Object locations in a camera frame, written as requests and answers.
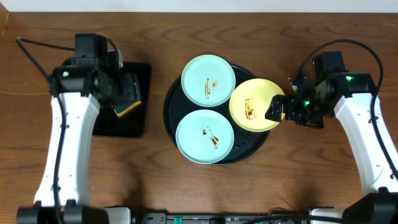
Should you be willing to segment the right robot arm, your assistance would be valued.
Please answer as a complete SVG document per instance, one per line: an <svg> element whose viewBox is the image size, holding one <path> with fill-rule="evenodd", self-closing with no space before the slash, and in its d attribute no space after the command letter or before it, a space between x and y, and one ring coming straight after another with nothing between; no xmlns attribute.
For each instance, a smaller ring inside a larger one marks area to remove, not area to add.
<svg viewBox="0 0 398 224"><path fill-rule="evenodd" d="M373 96L376 86L364 72L345 69L341 52L323 52L312 62L315 83L297 75L296 94L275 95L265 118L295 121L322 128L324 117L336 117L349 140L358 168L363 197L345 209L312 208L309 215L347 222L397 223L397 151Z"/></svg>

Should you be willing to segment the green and yellow sponge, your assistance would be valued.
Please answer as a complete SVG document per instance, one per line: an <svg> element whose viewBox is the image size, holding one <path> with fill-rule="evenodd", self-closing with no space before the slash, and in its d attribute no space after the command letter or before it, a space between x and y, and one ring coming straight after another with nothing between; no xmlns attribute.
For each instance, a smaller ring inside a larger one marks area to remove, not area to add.
<svg viewBox="0 0 398 224"><path fill-rule="evenodd" d="M118 116L118 118L122 118L123 116L127 115L129 112L132 112L134 109L140 107L142 101L128 101L126 103L122 103L119 105L114 105L113 110Z"/></svg>

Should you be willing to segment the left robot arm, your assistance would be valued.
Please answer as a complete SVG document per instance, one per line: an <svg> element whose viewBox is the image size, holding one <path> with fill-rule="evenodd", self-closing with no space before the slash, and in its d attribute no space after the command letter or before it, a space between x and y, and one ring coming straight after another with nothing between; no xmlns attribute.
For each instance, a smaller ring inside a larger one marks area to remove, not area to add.
<svg viewBox="0 0 398 224"><path fill-rule="evenodd" d="M127 207L90 206L88 164L96 119L103 107L122 117L139 106L137 77L124 73L115 44L98 34L75 36L73 57L45 79L52 95L52 133L40 187L18 223L132 223Z"/></svg>

